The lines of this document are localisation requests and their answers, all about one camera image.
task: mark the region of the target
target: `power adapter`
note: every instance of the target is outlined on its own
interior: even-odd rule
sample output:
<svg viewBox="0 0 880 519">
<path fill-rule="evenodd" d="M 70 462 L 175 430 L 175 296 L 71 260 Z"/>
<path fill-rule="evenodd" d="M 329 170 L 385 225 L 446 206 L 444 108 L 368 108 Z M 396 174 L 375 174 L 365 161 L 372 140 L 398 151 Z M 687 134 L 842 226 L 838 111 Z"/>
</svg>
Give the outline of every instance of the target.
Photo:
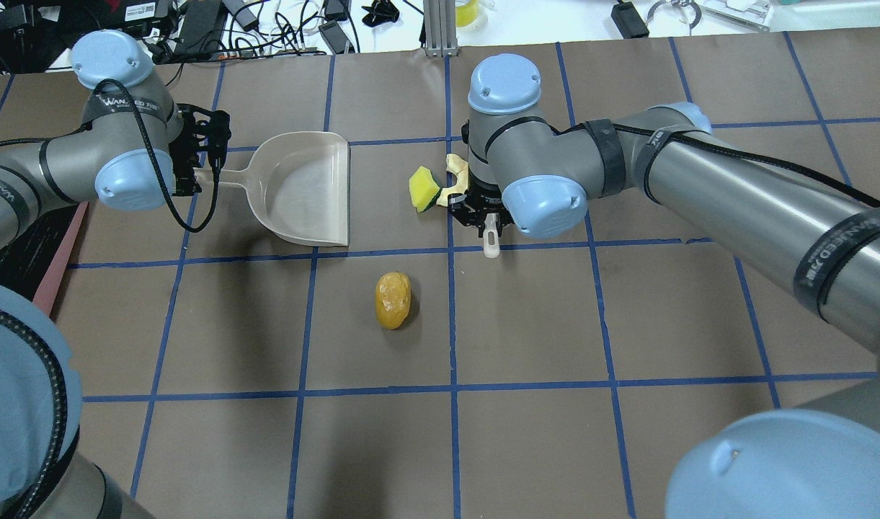
<svg viewBox="0 0 880 519">
<path fill-rule="evenodd" d="M 615 26 L 621 33 L 622 38 L 627 40 L 631 38 L 647 38 L 649 34 L 648 26 L 644 24 L 644 20 L 641 20 L 641 14 L 638 14 L 638 11 L 635 10 L 635 6 L 631 2 L 617 1 L 618 3 L 613 6 L 610 17 L 615 22 Z"/>
<path fill-rule="evenodd" d="M 324 42 L 327 43 L 328 49 L 331 49 L 331 53 L 335 53 L 335 55 L 347 53 L 349 55 L 350 53 L 357 52 L 353 43 L 347 38 L 347 33 L 344 33 L 344 30 L 337 24 L 337 21 L 331 20 L 322 23 L 318 27 L 318 32 L 321 33 L 321 38 L 324 38 Z"/>
<path fill-rule="evenodd" d="M 225 9 L 228 9 L 231 16 L 235 17 L 235 21 L 241 25 L 243 30 L 255 30 L 261 24 L 257 17 L 251 13 L 251 9 L 246 7 L 245 0 L 222 0 L 222 4 L 225 4 Z"/>
<path fill-rule="evenodd" d="M 325 0 L 324 19 L 328 21 L 345 21 L 350 15 L 350 0 Z"/>
</svg>

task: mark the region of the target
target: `dustpan handle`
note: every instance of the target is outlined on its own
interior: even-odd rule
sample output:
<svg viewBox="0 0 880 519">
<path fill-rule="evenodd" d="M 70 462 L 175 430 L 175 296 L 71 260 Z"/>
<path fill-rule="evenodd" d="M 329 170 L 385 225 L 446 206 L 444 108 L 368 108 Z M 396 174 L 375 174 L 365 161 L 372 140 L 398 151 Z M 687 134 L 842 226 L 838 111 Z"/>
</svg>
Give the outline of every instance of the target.
<svg viewBox="0 0 880 519">
<path fill-rule="evenodd" d="M 193 168 L 196 173 L 197 180 L 203 187 L 212 186 L 212 170 L 209 168 Z M 239 186 L 245 187 L 248 181 L 248 175 L 244 170 L 223 169 L 219 175 L 219 186 Z"/>
</svg>

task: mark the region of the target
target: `light blue joint cap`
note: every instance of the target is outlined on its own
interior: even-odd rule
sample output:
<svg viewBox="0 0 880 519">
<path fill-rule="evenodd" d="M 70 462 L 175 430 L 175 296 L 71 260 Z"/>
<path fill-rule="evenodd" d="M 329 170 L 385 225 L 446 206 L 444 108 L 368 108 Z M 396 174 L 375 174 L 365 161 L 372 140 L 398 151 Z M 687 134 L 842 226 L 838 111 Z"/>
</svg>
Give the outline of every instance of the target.
<svg viewBox="0 0 880 519">
<path fill-rule="evenodd" d="M 33 303 L 0 286 L 0 309 L 33 329 L 58 359 L 68 397 L 60 456 L 81 420 L 81 377 L 68 366 L 71 351 L 55 324 Z M 0 325 L 0 502 L 33 484 L 52 435 L 52 390 L 42 359 Z"/>
<path fill-rule="evenodd" d="M 690 119 L 694 127 L 705 130 L 710 134 L 712 133 L 712 121 L 709 120 L 706 114 L 703 114 L 703 109 L 699 105 L 695 105 L 692 102 L 671 102 L 668 105 L 657 105 L 651 108 L 670 108 L 671 110 L 676 110 L 687 119 Z"/>
<path fill-rule="evenodd" d="M 550 239 L 584 220 L 587 193 L 569 178 L 536 174 L 507 186 L 503 205 L 521 233 L 532 239 Z"/>
<path fill-rule="evenodd" d="M 539 102 L 541 82 L 539 69 L 525 57 L 490 56 L 472 71 L 468 104 L 482 114 L 522 112 Z"/>
<path fill-rule="evenodd" d="M 880 519 L 880 434 L 783 409 L 736 421 L 677 464 L 667 519 Z"/>
<path fill-rule="evenodd" d="M 165 151 L 154 150 L 167 191 L 174 192 L 174 162 Z M 100 168 L 94 181 L 97 197 L 113 209 L 149 210 L 165 204 L 144 148 L 126 151 Z"/>
<path fill-rule="evenodd" d="M 74 44 L 71 68 L 88 89 L 94 89 L 103 79 L 116 79 L 131 88 L 147 78 L 154 63 L 125 32 L 98 30 Z M 106 91 L 116 92 L 116 86 L 106 86 Z"/>
</svg>

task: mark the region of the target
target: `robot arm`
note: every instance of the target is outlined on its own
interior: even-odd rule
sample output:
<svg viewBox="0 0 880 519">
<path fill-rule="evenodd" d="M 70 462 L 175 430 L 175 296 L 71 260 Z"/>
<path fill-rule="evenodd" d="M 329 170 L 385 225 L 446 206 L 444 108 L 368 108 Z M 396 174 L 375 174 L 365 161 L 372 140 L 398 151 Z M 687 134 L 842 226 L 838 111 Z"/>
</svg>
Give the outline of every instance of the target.
<svg viewBox="0 0 880 519">
<path fill-rule="evenodd" d="M 150 57 L 126 34 L 85 36 L 71 62 L 92 91 L 81 128 L 58 138 L 16 139 L 38 142 L 0 150 L 0 249 L 42 214 L 97 198 L 120 210 L 167 204 L 185 224 L 169 196 L 199 191 L 195 152 L 209 151 L 216 171 L 225 162 L 228 115 L 176 105 Z M 209 123 L 197 124 L 195 112 Z M 209 137 L 208 146 L 200 146 L 200 136 Z"/>
<path fill-rule="evenodd" d="M 558 132 L 538 99 L 538 69 L 521 56 L 477 66 L 463 140 L 470 190 L 482 196 L 450 198 L 457 220 L 555 236 L 584 219 L 588 200 L 636 187 L 865 346 L 880 368 L 880 201 L 734 150 L 691 103 Z M 690 451 L 667 490 L 668 519 L 799 516 L 880 517 L 880 378 L 737 421 Z"/>
<path fill-rule="evenodd" d="M 757 164 L 795 165 L 734 150 L 691 103 L 558 133 L 538 98 L 539 72 L 525 58 L 477 66 L 463 138 L 472 186 L 502 203 L 467 210 L 505 213 L 545 239 L 580 223 L 588 200 L 637 187 L 880 358 L 880 201 L 798 173 L 806 168 Z M 454 201 L 459 218 L 466 209 Z"/>
</svg>

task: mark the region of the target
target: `grid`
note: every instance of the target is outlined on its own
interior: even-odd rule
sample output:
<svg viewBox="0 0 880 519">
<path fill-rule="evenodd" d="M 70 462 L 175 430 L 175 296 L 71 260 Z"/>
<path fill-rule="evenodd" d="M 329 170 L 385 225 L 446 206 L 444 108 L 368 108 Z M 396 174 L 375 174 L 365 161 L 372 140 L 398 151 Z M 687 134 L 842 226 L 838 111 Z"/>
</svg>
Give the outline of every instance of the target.
<svg viewBox="0 0 880 519">
<path fill-rule="evenodd" d="M 714 125 L 715 128 L 761 128 L 761 127 L 778 127 L 779 125 L 819 125 L 823 132 L 827 143 L 830 147 L 836 164 L 838 165 L 841 175 L 846 183 L 851 182 L 843 161 L 841 160 L 834 139 L 829 132 L 830 125 L 842 125 L 850 123 L 878 123 L 880 117 L 868 118 L 846 118 L 846 119 L 826 119 L 822 115 L 822 111 L 815 99 L 811 84 L 806 78 L 802 63 L 795 52 L 792 40 L 788 33 L 783 33 L 783 38 L 788 44 L 790 55 L 795 63 L 796 70 L 802 80 L 803 86 L 808 94 L 809 101 L 812 103 L 816 120 L 797 120 L 785 122 L 758 122 L 758 123 L 729 123 Z M 687 101 L 699 102 L 699 99 L 693 99 L 690 93 L 690 86 L 687 76 L 684 72 L 683 62 L 680 60 L 677 44 L 673 38 L 667 39 L 667 44 L 673 53 L 680 74 L 680 83 L 683 86 Z M 561 69 L 561 85 L 564 88 L 565 99 L 567 102 L 566 110 L 569 115 L 571 124 L 575 124 L 574 119 L 574 103 L 572 103 L 571 89 L 569 88 L 569 72 L 565 66 L 564 56 L 562 55 L 561 44 L 556 43 L 556 52 L 559 59 L 559 69 Z M 328 71 L 328 87 L 327 101 L 325 105 L 324 129 L 328 131 L 330 127 L 331 115 L 331 98 L 334 86 L 334 68 L 337 60 L 334 56 L 330 58 Z M 213 109 L 218 107 L 219 94 L 221 92 L 223 77 L 226 73 L 226 66 L 221 65 L 218 68 L 218 81 L 215 86 L 215 98 L 213 98 Z M 5 86 L 4 94 L 0 101 L 0 114 L 2 106 L 6 101 L 10 92 L 14 78 L 8 81 Z M 444 142 L 446 152 L 453 151 L 453 144 L 460 141 L 461 138 L 453 135 L 452 121 L 452 93 L 450 93 L 450 59 L 446 57 L 444 62 L 444 89 L 445 89 L 445 121 L 446 132 L 443 136 L 432 138 L 401 138 L 401 139 L 383 139 L 382 141 L 351 141 L 350 145 L 357 146 L 379 146 L 387 144 L 413 144 L 422 142 Z M 232 148 L 230 151 L 254 151 L 256 147 Z M 190 203 L 190 211 L 188 215 L 188 223 L 192 223 L 193 214 L 196 209 L 196 197 Z M 739 278 L 740 289 L 744 299 L 748 315 L 750 317 L 750 325 L 754 339 L 756 341 L 757 350 L 760 355 L 760 361 L 763 364 L 763 375 L 760 376 L 730 376 L 730 377 L 697 377 L 697 378 L 618 378 L 615 374 L 615 366 L 612 358 L 610 345 L 610 328 L 608 328 L 607 304 L 603 295 L 603 287 L 601 282 L 601 274 L 599 272 L 599 262 L 597 253 L 608 247 L 637 247 L 637 246 L 661 246 L 661 245 L 680 245 L 690 243 L 707 243 L 710 239 L 694 239 L 684 242 L 680 239 L 632 239 L 632 240 L 604 240 L 598 241 L 592 230 L 590 216 L 585 218 L 585 231 L 587 231 L 587 241 L 572 241 L 558 243 L 534 243 L 534 244 L 505 244 L 502 245 L 503 250 L 523 250 L 523 249 L 588 249 L 590 256 L 591 270 L 590 275 L 594 280 L 595 292 L 597 293 L 597 306 L 599 316 L 599 328 L 603 339 L 603 355 L 605 357 L 605 365 L 607 366 L 608 377 L 605 380 L 590 381 L 546 381 L 546 382 L 509 382 L 509 383 L 460 383 L 457 377 L 457 358 L 456 358 L 456 319 L 455 319 L 455 260 L 457 253 L 477 253 L 481 250 L 480 246 L 456 246 L 453 239 L 453 218 L 447 214 L 447 245 L 446 247 L 423 247 L 423 249 L 387 249 L 387 250 L 360 250 L 360 251 L 337 251 L 324 252 L 314 247 L 310 253 L 289 254 L 289 255 L 267 255 L 267 256 L 249 256 L 249 257 L 187 257 L 188 243 L 190 233 L 183 233 L 182 243 L 179 248 L 179 257 L 176 260 L 154 260 L 153 262 L 100 262 L 100 263 L 78 263 L 70 266 L 71 269 L 147 269 L 152 267 L 176 267 L 176 275 L 173 282 L 172 293 L 167 303 L 166 318 L 161 334 L 161 344 L 159 348 L 159 357 L 157 358 L 156 367 L 154 367 L 154 378 L 149 394 L 121 394 L 121 395 L 88 395 L 84 397 L 87 403 L 106 403 L 106 402 L 141 402 L 147 403 L 146 421 L 141 437 L 138 451 L 138 457 L 135 464 L 133 485 L 131 485 L 130 493 L 136 496 L 138 491 L 142 465 L 144 456 L 148 449 L 149 431 L 154 413 L 154 404 L 157 402 L 172 401 L 205 401 L 205 400 L 243 400 L 243 399 L 265 399 L 265 398 L 289 398 L 295 399 L 297 407 L 295 408 L 295 424 L 293 431 L 293 450 L 291 453 L 291 464 L 288 481 L 288 503 L 287 515 L 292 518 L 295 515 L 295 489 L 297 489 L 297 481 L 301 474 L 298 473 L 298 456 L 301 451 L 302 443 L 302 421 L 305 398 L 327 398 L 334 396 L 348 395 L 375 395 L 375 394 L 449 394 L 450 397 L 450 424 L 452 430 L 450 437 L 452 444 L 452 474 L 453 474 L 453 513 L 456 518 L 462 516 L 462 497 L 460 483 L 460 466 L 459 466 L 459 406 L 458 395 L 463 391 L 523 391 L 523 390 L 556 390 L 556 389 L 590 389 L 602 388 L 610 390 L 611 404 L 613 409 L 613 419 L 615 422 L 615 434 L 617 435 L 618 459 L 620 459 L 622 481 L 625 490 L 625 502 L 627 505 L 628 516 L 636 517 L 634 502 L 634 481 L 631 478 L 630 469 L 628 469 L 628 454 L 625 444 L 625 433 L 622 422 L 622 410 L 620 402 L 620 394 L 618 388 L 627 387 L 650 387 L 650 386 L 680 386 L 680 385 L 712 385 L 712 384 L 739 384 L 739 383 L 765 383 L 769 388 L 770 399 L 773 407 L 779 408 L 779 396 L 776 390 L 778 382 L 787 381 L 838 381 L 838 380 L 864 380 L 865 378 L 875 377 L 874 372 L 834 372 L 834 373 L 805 373 L 805 374 L 774 374 L 767 358 L 765 351 L 765 343 L 763 342 L 763 333 L 760 331 L 760 323 L 754 309 L 752 295 L 750 295 L 750 287 L 744 268 L 739 259 L 734 257 L 733 262 Z M 389 387 L 350 387 L 350 388 L 333 388 L 333 389 L 307 389 L 306 381 L 308 378 L 308 349 L 310 349 L 311 325 L 314 314 L 314 298 L 315 298 L 315 282 L 318 260 L 331 259 L 332 257 L 371 257 L 371 256 L 403 256 L 403 255 L 445 255 L 448 262 L 448 288 L 449 288 L 449 355 L 450 355 L 450 380 L 449 384 L 440 385 L 412 385 L 412 386 L 389 386 Z M 186 266 L 216 263 L 216 262 L 291 262 L 291 260 L 308 260 L 311 263 L 310 273 L 308 274 L 308 293 L 306 298 L 306 315 L 304 325 L 304 336 L 302 340 L 301 355 L 301 374 L 299 375 L 298 390 L 295 391 L 242 391 L 242 392 L 205 392 L 204 394 L 163 394 L 159 392 L 159 382 L 164 364 L 167 339 L 169 339 L 170 329 L 174 318 L 174 310 L 177 301 L 177 291 L 179 291 L 180 281 Z"/>
</svg>

